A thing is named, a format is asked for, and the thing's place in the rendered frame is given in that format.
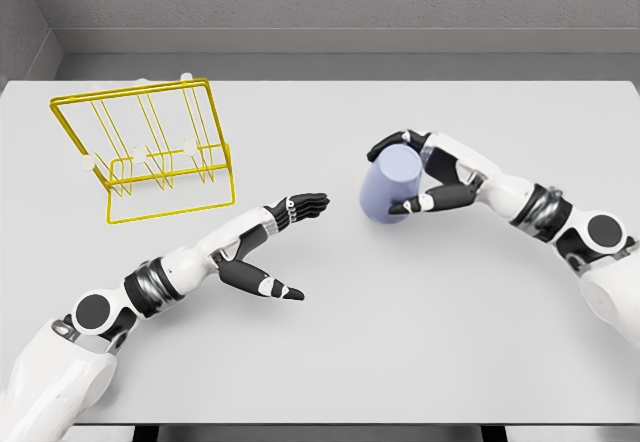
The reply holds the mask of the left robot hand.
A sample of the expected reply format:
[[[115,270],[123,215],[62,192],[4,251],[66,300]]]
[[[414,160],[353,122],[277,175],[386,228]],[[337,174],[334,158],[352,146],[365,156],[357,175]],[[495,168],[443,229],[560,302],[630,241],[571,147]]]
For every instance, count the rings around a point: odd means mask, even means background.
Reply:
[[[304,293],[290,288],[244,258],[288,226],[318,217],[328,206],[324,193],[291,195],[276,204],[259,206],[202,239],[198,246],[214,264],[220,280],[236,289],[259,296],[302,301]]]

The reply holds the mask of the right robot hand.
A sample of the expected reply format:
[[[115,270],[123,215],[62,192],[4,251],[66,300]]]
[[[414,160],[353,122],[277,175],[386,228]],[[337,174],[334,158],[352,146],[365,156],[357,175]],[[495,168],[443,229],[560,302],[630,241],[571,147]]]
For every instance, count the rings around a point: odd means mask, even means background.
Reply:
[[[420,134],[410,129],[395,132],[376,143],[367,153],[374,162],[392,145],[405,145],[415,151],[424,172],[440,185],[405,201],[393,203],[390,215],[438,212],[472,205],[482,185],[501,170],[484,156],[444,134]]]

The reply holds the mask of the pale blue cup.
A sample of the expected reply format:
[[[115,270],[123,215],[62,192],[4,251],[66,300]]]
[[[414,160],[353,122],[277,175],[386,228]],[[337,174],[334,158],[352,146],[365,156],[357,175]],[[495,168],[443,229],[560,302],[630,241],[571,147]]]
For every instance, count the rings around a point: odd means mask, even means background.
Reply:
[[[367,217],[384,224],[395,224],[407,214],[390,214],[396,203],[418,194],[422,174],[419,155],[410,147],[394,144],[385,148],[369,168],[360,192],[360,205]]]

